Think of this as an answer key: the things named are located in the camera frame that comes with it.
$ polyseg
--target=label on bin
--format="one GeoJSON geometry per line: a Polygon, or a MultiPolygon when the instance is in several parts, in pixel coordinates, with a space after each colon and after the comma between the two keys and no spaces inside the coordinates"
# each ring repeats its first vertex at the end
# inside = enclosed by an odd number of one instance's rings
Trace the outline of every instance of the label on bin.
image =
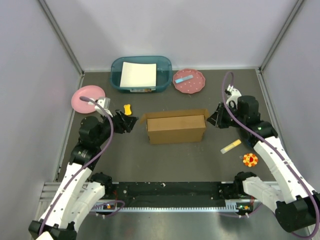
{"type": "Polygon", "coordinates": [[[155,88],[130,89],[131,93],[150,93],[156,90],[155,88]]]}

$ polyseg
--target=cable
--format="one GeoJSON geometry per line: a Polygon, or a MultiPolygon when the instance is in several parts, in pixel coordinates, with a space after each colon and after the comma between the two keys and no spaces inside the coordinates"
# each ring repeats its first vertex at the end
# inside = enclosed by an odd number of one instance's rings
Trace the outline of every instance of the cable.
{"type": "Polygon", "coordinates": [[[261,142],[265,143],[267,146],[269,146],[269,148],[271,148],[278,156],[279,158],[284,161],[284,163],[286,164],[287,168],[290,170],[290,172],[293,174],[293,176],[300,182],[300,184],[302,185],[302,187],[304,188],[305,192],[308,194],[308,196],[310,197],[310,200],[312,202],[312,205],[314,207],[314,211],[315,211],[315,227],[313,232],[309,235],[309,236],[300,236],[294,232],[292,232],[292,234],[298,238],[301,239],[311,239],[313,238],[319,229],[319,220],[320,220],[320,214],[319,214],[319,208],[318,205],[316,203],[315,198],[313,197],[312,193],[309,191],[308,187],[306,186],[306,184],[304,183],[304,181],[301,181],[300,177],[298,176],[298,174],[293,170],[293,168],[287,164],[288,162],[286,161],[286,159],[281,155],[281,153],[274,147],[272,146],[267,140],[265,140],[262,136],[260,136],[259,134],[255,133],[254,131],[252,131],[251,129],[249,129],[248,127],[246,127],[244,124],[242,124],[234,115],[233,113],[230,111],[230,109],[228,108],[227,102],[226,102],[226,96],[225,96],[225,84],[226,84],[226,80],[229,76],[229,74],[231,75],[231,86],[234,85],[234,81],[235,81],[235,74],[232,71],[228,71],[223,78],[222,81],[222,88],[221,88],[221,93],[222,93],[222,99],[223,99],[223,105],[226,109],[226,111],[228,112],[228,114],[230,115],[230,117],[243,129],[245,129],[246,131],[248,131],[249,133],[251,133],[252,135],[254,135],[255,137],[257,137],[261,142]]]}
{"type": "Polygon", "coordinates": [[[116,215],[121,209],[123,209],[126,205],[125,202],[122,200],[108,201],[108,202],[104,202],[102,204],[99,204],[97,206],[94,206],[92,209],[96,209],[96,208],[99,208],[99,207],[102,207],[102,206],[108,205],[108,204],[117,204],[117,203],[122,204],[121,207],[119,207],[117,210],[113,211],[112,213],[105,215],[105,218],[108,218],[108,217],[112,217],[112,216],[116,215]]]}
{"type": "Polygon", "coordinates": [[[250,205],[253,206],[255,203],[255,198],[253,196],[251,196],[251,201],[250,201],[250,205]]]}
{"type": "MultiPolygon", "coordinates": [[[[103,107],[101,107],[98,103],[96,103],[95,101],[91,100],[90,98],[86,97],[86,96],[81,96],[80,100],[85,101],[85,102],[91,102],[94,105],[96,105],[97,107],[99,107],[101,109],[101,111],[103,112],[103,114],[106,116],[106,118],[108,119],[109,123],[110,123],[110,137],[108,139],[108,142],[106,143],[106,145],[104,146],[104,148],[94,157],[92,158],[90,161],[88,161],[85,165],[83,165],[71,178],[70,180],[66,183],[66,185],[63,187],[63,190],[66,190],[67,187],[71,184],[71,182],[75,179],[75,177],[82,171],[84,170],[86,167],[88,167],[90,164],[92,164],[95,160],[97,160],[103,153],[104,151],[109,147],[111,140],[114,136],[114,124],[112,122],[111,117],[109,116],[109,114],[106,112],[106,110],[104,110],[103,107]]],[[[45,224],[51,214],[51,212],[53,211],[54,207],[56,206],[56,204],[58,203],[59,199],[61,198],[63,193],[59,193],[59,195],[56,197],[56,199],[53,201],[51,207],[49,208],[48,212],[46,213],[41,226],[40,226],[40,230],[39,230],[39,236],[43,233],[44,231],[44,227],[45,224]]]]}

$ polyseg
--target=gray wall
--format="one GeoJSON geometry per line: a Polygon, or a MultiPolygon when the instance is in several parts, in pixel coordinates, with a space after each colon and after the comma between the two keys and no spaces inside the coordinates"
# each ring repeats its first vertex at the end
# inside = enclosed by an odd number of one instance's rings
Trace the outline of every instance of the gray wall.
{"type": "Polygon", "coordinates": [[[175,69],[259,66],[295,0],[46,0],[80,65],[164,55],[175,69]]]}
{"type": "Polygon", "coordinates": [[[35,0],[0,1],[0,238],[25,240],[58,165],[74,69],[35,0]]]}
{"type": "Polygon", "coordinates": [[[320,191],[320,1],[306,1],[265,70],[287,151],[320,191]]]}

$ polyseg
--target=gray floor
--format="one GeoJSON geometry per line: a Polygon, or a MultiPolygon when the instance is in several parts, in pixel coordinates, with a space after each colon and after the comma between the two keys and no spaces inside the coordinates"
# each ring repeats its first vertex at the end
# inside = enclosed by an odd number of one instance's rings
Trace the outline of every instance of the gray floor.
{"type": "MultiPolygon", "coordinates": [[[[172,85],[163,93],[121,94],[109,84],[108,73],[86,73],[83,86],[98,85],[111,98],[111,110],[132,105],[135,116],[146,112],[207,108],[211,113],[221,101],[220,89],[224,70],[202,71],[205,88],[196,94],[178,92],[172,85]]],[[[269,121],[267,107],[254,70],[235,70],[236,87],[243,95],[253,95],[260,103],[261,117],[269,121]]],[[[76,113],[67,143],[60,177],[78,141],[80,121],[76,113]]],[[[220,149],[238,139],[237,130],[217,129],[208,124],[203,141],[150,145],[145,124],[136,124],[130,134],[116,134],[110,148],[100,158],[95,172],[104,172],[114,181],[232,181],[240,171],[253,171],[264,181],[273,181],[267,166],[259,161],[254,168],[244,166],[240,156],[251,152],[243,144],[226,154],[220,149]]],[[[274,215],[262,207],[249,219],[220,216],[217,213],[119,213],[103,220],[88,215],[78,240],[217,240],[217,239],[296,239],[279,226],[274,215]]]]}
{"type": "MultiPolygon", "coordinates": [[[[221,102],[221,84],[225,70],[203,70],[206,83],[202,91],[183,94],[170,85],[162,93],[119,93],[109,83],[109,73],[86,73],[82,86],[97,85],[111,98],[110,109],[123,110],[131,104],[134,116],[147,112],[207,108],[213,113],[221,102]]],[[[253,95],[259,101],[261,119],[269,121],[267,107],[255,70],[235,70],[235,86],[242,95],[253,95]]],[[[75,113],[59,175],[64,175],[71,150],[78,141],[78,130],[85,114],[75,113]]],[[[263,161],[246,167],[240,156],[253,150],[244,144],[226,154],[220,149],[239,138],[235,128],[218,129],[208,123],[202,142],[151,145],[146,125],[136,123],[130,134],[115,134],[110,148],[101,156],[95,172],[103,172],[117,182],[191,182],[232,181],[241,171],[252,171],[264,181],[274,178],[263,161]]]]}
{"type": "MultiPolygon", "coordinates": [[[[306,229],[297,232],[309,234],[306,229]]],[[[110,218],[88,215],[77,240],[295,240],[263,206],[250,218],[218,213],[120,213],[110,218]]]]}

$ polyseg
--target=yellow sponge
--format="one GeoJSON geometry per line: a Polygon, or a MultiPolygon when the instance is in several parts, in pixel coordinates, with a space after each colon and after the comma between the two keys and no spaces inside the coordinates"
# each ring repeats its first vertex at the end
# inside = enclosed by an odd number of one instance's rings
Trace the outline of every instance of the yellow sponge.
{"type": "Polygon", "coordinates": [[[130,116],[132,114],[131,112],[131,104],[126,104],[123,106],[124,107],[124,114],[127,116],[130,116]]]}

